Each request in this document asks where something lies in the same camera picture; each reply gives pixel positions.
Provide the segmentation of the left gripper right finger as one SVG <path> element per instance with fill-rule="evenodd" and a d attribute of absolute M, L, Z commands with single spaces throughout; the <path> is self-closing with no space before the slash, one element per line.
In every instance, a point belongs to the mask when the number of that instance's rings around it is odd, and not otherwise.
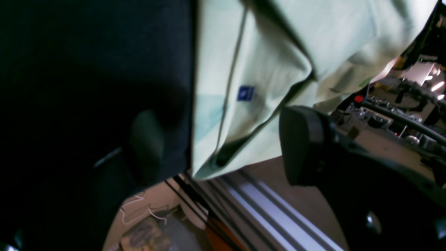
<path fill-rule="evenodd" d="M 283 108 L 279 132 L 289 184 L 319 189 L 351 251 L 445 250 L 445 189 L 370 154 L 312 108 Z"/>

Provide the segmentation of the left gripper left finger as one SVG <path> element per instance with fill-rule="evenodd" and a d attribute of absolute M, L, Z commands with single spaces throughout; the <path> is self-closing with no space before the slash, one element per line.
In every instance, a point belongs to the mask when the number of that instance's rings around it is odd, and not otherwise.
<path fill-rule="evenodd" d="M 95 163 L 1 172 L 1 250 L 102 250 L 124 200 L 154 184 L 162 137 L 156 113 L 145 110 L 125 144 Z"/>

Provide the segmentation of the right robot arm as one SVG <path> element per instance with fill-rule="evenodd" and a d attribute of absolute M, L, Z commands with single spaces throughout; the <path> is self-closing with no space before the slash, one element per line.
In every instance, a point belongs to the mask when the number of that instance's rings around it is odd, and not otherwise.
<path fill-rule="evenodd" d="M 389 75 L 412 70 L 430 28 L 438 22 L 439 0 L 347 0 L 362 10 L 343 14 L 340 34 L 352 53 L 327 79 L 336 95 L 314 107 L 328 113 L 344 133 L 356 128 L 367 150 L 407 165 L 445 186 L 444 93 L 411 77 Z"/>

